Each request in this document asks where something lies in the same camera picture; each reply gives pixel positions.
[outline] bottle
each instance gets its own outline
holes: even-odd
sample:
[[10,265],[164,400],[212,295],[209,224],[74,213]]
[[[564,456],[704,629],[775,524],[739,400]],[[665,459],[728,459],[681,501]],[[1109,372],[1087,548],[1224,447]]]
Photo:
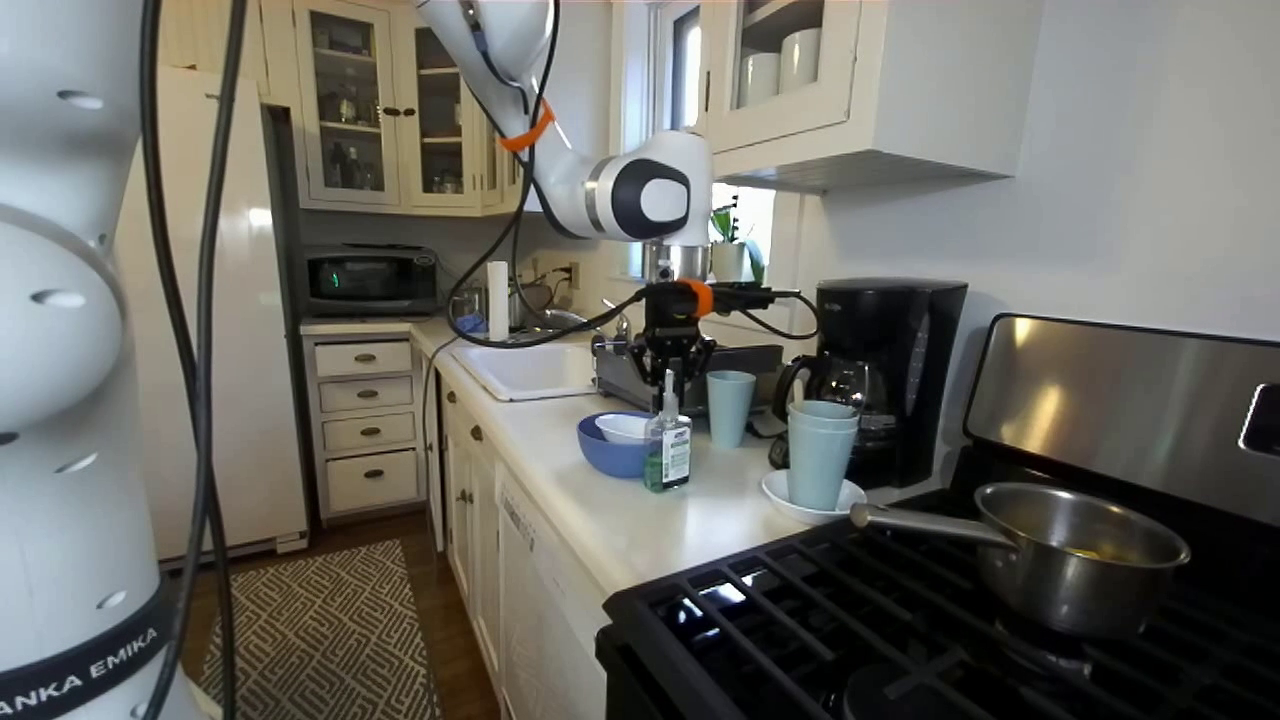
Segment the bottle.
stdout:
[[677,370],[665,372],[665,410],[648,421],[643,444],[643,490],[687,483],[691,421],[681,416]]

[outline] upper cabinet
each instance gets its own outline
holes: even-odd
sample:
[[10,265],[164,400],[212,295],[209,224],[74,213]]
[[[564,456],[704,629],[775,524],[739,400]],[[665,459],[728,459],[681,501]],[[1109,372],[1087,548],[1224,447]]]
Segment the upper cabinet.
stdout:
[[700,23],[724,182],[1017,169],[1042,0],[704,0]]
[[303,209],[509,213],[521,173],[422,28],[418,6],[303,0],[296,9],[296,158]]

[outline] pot handle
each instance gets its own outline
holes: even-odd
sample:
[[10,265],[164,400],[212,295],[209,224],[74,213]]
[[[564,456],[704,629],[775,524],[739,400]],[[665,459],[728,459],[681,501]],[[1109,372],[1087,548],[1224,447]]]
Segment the pot handle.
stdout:
[[879,504],[852,504],[850,512],[852,529],[905,529],[905,532],[930,532],[930,537],[956,537],[969,546],[995,546],[1012,548],[1012,537],[983,520],[966,520],[966,516],[942,516],[942,512],[907,512],[907,507],[879,507]]

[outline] wooden floor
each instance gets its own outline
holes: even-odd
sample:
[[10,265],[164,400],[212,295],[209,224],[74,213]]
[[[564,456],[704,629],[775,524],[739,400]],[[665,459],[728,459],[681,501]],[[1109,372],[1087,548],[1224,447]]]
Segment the wooden floor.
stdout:
[[[236,570],[284,564],[296,557],[321,557],[321,553],[341,553],[341,548],[377,546],[377,541],[403,541],[411,601],[418,601],[418,617],[433,656],[443,720],[500,717],[500,706],[491,696],[448,559],[433,553],[433,532],[425,512],[326,529],[321,537],[313,537],[308,553],[236,559]],[[212,592],[212,579],[202,576],[191,592],[191,629],[183,650],[190,678],[202,678],[202,663],[212,641],[212,619],[216,619],[216,592]]]

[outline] black coffee maker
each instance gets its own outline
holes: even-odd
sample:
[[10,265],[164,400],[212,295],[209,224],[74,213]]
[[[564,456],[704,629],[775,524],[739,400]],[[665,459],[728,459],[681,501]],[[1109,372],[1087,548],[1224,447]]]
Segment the black coffee maker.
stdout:
[[[780,372],[774,412],[788,421],[794,400],[852,406],[861,433],[846,475],[865,490],[924,479],[966,292],[948,282],[884,276],[822,283],[818,355]],[[783,438],[769,456],[788,465]]]

